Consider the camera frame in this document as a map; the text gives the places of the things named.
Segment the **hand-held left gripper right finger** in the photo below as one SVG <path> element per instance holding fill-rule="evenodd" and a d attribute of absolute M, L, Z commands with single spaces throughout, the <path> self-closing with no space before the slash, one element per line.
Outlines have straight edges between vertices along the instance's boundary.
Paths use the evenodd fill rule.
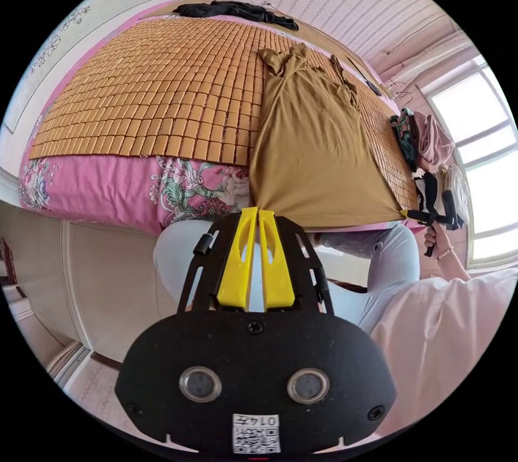
<path fill-rule="evenodd" d="M 290 308 L 295 302 L 281 235 L 272 211 L 258 211 L 261 275 L 265 311 Z"/>

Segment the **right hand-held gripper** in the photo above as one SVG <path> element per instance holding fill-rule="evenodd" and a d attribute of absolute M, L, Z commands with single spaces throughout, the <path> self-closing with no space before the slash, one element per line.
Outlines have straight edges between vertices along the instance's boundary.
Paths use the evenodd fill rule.
<path fill-rule="evenodd" d="M 411 209 L 402 209 L 400 214 L 404 218 L 408 218 L 410 220 L 416 221 L 418 224 L 425 226 L 427 229 L 432 229 L 432 225 L 437 223 L 441 225 L 443 228 L 449 231 L 456 231 L 458 229 L 462 229 L 466 225 L 466 221 L 457 213 L 441 215 L 437 212 L 425 212 L 421 210 L 411 210 Z M 450 246 L 448 249 L 444 250 L 440 255 L 434 253 L 434 249 L 436 244 L 425 242 L 426 257 L 434 257 L 434 258 L 444 258 L 449 255 L 453 251 L 453 247 Z"/>

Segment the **person's right hand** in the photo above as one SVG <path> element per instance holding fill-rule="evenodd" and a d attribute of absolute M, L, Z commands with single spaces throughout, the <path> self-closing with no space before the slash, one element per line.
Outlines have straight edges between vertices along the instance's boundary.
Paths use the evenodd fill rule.
<path fill-rule="evenodd" d="M 443 226 L 435 221 L 424 235 L 425 256 L 439 260 L 452 251 L 451 243 Z"/>

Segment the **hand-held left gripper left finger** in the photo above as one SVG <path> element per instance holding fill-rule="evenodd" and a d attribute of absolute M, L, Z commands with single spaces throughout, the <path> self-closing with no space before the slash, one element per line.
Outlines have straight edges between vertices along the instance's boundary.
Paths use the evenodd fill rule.
<path fill-rule="evenodd" d="M 249 308 L 257 214 L 257 207 L 248 207 L 229 216 L 228 254 L 216 296 L 221 307 Z"/>

